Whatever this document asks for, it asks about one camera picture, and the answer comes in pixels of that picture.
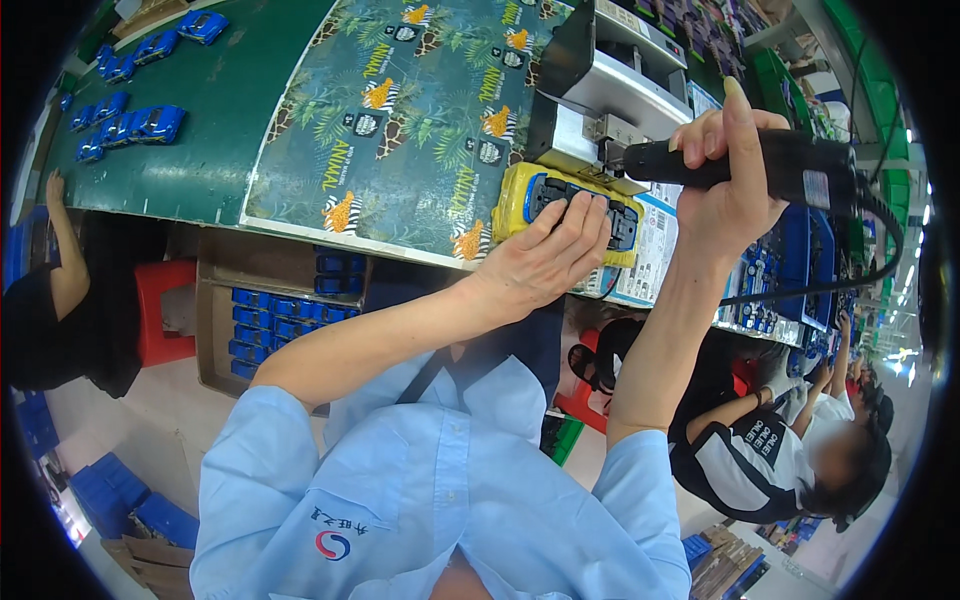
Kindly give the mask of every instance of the workbench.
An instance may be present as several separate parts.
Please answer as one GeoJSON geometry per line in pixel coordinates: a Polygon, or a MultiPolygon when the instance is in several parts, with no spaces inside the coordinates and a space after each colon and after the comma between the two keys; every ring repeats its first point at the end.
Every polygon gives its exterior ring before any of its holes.
{"type": "MultiPolygon", "coordinates": [[[[123,84],[105,84],[92,68],[80,77],[40,181],[60,168],[74,207],[475,268],[490,247],[503,173],[522,157],[538,57],[569,8],[551,0],[199,4],[230,22],[211,46],[182,39],[123,84]],[[131,94],[127,110],[184,108],[176,141],[75,162],[89,131],[71,132],[69,116],[119,90],[131,94]]],[[[122,40],[115,53],[178,20],[122,40]]],[[[691,75],[722,89],[706,65],[691,64],[691,75]]],[[[672,246],[658,252],[665,269],[672,246]]],[[[612,300],[649,306],[648,298],[612,300]]]]}

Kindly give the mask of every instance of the white glove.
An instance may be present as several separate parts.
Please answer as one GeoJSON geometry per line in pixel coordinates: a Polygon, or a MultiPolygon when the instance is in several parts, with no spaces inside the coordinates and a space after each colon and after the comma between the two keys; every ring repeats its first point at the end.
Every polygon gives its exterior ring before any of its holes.
{"type": "Polygon", "coordinates": [[[779,398],[804,383],[802,377],[786,376],[786,361],[790,348],[784,345],[768,355],[761,356],[756,368],[756,387],[769,388],[773,398],[779,398]]]}

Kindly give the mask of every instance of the blue toy car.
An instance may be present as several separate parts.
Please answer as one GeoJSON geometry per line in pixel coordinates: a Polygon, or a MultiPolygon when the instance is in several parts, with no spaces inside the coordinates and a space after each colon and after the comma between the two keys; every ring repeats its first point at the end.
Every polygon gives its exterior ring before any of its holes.
{"type": "Polygon", "coordinates": [[[177,33],[209,46],[230,22],[213,11],[190,11],[177,26],[177,33]]]}
{"type": "Polygon", "coordinates": [[[125,57],[113,57],[107,63],[107,73],[104,74],[104,77],[108,84],[119,84],[133,76],[134,68],[132,54],[125,57]]]}
{"type": "Polygon", "coordinates": [[[90,126],[91,121],[93,121],[93,107],[80,108],[74,113],[73,118],[70,119],[70,131],[79,132],[85,130],[90,126]]]}
{"type": "Polygon", "coordinates": [[[100,77],[107,76],[107,65],[111,59],[113,59],[113,47],[109,44],[100,46],[100,50],[97,51],[97,73],[100,74],[100,77]]]}
{"type": "Polygon", "coordinates": [[[169,105],[138,110],[133,118],[130,141],[141,144],[169,144],[177,136],[177,128],[186,110],[169,105]]]}
{"type": "Polygon", "coordinates": [[[180,36],[173,29],[144,39],[133,51],[133,63],[143,66],[154,60],[166,59],[174,51],[178,39],[180,36]]]}
{"type": "Polygon", "coordinates": [[[84,138],[77,146],[77,162],[92,162],[104,157],[104,147],[100,145],[100,134],[94,133],[84,138]]]}
{"type": "Polygon", "coordinates": [[[125,91],[118,91],[115,94],[110,94],[101,100],[100,104],[97,105],[96,113],[93,115],[93,122],[103,123],[104,121],[117,116],[123,112],[128,100],[130,100],[130,94],[125,91]]]}
{"type": "Polygon", "coordinates": [[[105,121],[100,129],[100,145],[104,148],[116,148],[129,144],[133,115],[132,112],[123,112],[105,121]]]}

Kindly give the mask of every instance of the fingernail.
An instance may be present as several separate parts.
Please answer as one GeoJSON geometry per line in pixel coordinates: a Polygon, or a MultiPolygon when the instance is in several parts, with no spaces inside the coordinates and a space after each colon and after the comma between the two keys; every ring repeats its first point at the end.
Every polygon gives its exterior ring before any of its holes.
{"type": "Polygon", "coordinates": [[[727,94],[727,102],[723,108],[730,112],[733,120],[737,123],[751,123],[754,120],[754,114],[750,108],[750,101],[747,95],[743,93],[740,83],[733,77],[725,77],[723,80],[723,90],[727,94]]]}
{"type": "Polygon", "coordinates": [[[700,154],[700,142],[687,140],[684,144],[684,164],[690,164],[695,161],[700,154]]]}
{"type": "Polygon", "coordinates": [[[717,149],[717,135],[714,132],[707,132],[707,135],[704,136],[704,154],[712,155],[713,151],[717,149]]]}

